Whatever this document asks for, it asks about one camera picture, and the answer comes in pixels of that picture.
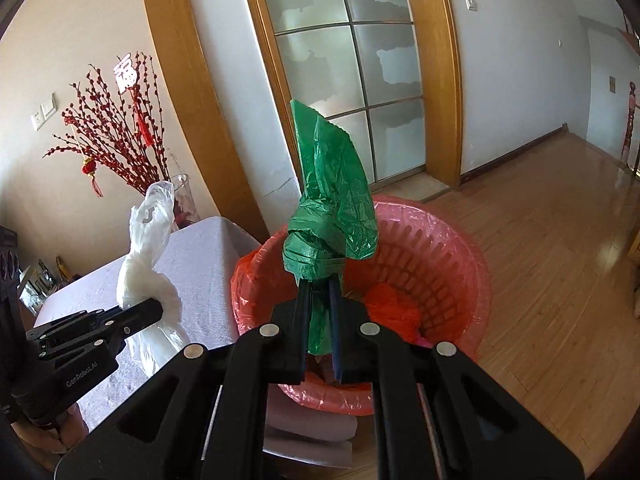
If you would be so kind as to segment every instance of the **wooden door frame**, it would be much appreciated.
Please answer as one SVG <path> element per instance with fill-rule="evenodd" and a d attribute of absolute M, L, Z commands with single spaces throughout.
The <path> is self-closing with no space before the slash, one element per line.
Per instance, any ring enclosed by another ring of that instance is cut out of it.
<path fill-rule="evenodd" d="M 291 94 L 266 0 L 247 0 L 271 91 L 301 179 L 289 108 Z M 426 171 L 448 186 L 460 183 L 463 135 L 462 69 L 450 0 L 409 0 L 414 17 L 425 110 Z"/>
<path fill-rule="evenodd" d="M 220 214 L 269 237 L 229 134 L 193 19 L 190 0 L 144 0 L 162 76 L 180 127 Z"/>

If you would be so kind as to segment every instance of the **glass vase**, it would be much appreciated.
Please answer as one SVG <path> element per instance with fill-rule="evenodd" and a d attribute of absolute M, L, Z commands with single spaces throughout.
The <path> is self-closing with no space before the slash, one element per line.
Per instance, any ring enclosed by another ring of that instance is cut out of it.
<path fill-rule="evenodd" d="M 174 184 L 174 216 L 178 229 L 195 224 L 201 220 L 196 209 L 196 204 L 191 194 L 189 185 L 189 175 L 186 173 L 172 176 L 171 183 Z"/>

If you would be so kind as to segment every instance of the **white plastic bag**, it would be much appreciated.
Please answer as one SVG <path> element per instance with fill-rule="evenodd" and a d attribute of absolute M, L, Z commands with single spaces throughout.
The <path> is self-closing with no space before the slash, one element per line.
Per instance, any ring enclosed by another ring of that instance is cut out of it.
<path fill-rule="evenodd" d="M 127 339 L 133 360 L 151 377 L 189 343 L 180 324 L 182 302 L 169 279 L 153 270 L 164 252 L 174 224 L 174 185 L 156 182 L 146 190 L 140 207 L 131 208 L 131 250 L 125 256 L 116 296 L 127 309 L 154 298 L 162 304 L 161 320 Z"/>

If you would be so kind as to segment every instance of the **silver screw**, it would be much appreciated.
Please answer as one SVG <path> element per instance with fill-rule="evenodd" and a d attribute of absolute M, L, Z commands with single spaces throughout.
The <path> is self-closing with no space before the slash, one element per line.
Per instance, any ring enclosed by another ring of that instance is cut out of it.
<path fill-rule="evenodd" d="M 197 359 L 202 354 L 204 354 L 204 348 L 202 347 L 202 345 L 197 344 L 188 345 L 185 346 L 182 353 L 187 359 Z"/>
<path fill-rule="evenodd" d="M 442 341 L 436 345 L 436 352 L 443 357 L 451 357 L 456 354 L 458 349 L 449 341 Z"/>
<path fill-rule="evenodd" d="M 380 326 L 369 321 L 360 325 L 360 331 L 364 335 L 378 335 L 380 333 Z"/>
<path fill-rule="evenodd" d="M 260 327 L 260 335 L 263 337 L 273 337 L 278 335 L 278 332 L 280 332 L 280 327 L 273 323 L 267 323 Z"/>

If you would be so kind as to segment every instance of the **floor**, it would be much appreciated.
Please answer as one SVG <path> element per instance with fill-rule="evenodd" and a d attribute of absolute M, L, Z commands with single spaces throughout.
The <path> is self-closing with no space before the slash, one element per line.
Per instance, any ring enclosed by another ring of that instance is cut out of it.
<path fill-rule="evenodd" d="M 572 134 L 558 134 L 430 208 L 484 251 L 494 288 L 479 363 L 580 457 L 589 474 L 640 404 L 635 269 L 625 256 L 640 184 Z M 369 417 L 354 469 L 279 460 L 293 479 L 377 478 Z"/>
<path fill-rule="evenodd" d="M 383 187 L 383 189 L 376 191 L 374 194 L 399 196 L 406 200 L 422 202 L 443 193 L 447 189 L 449 187 L 446 184 L 422 172 L 391 184 L 391 186 Z"/>

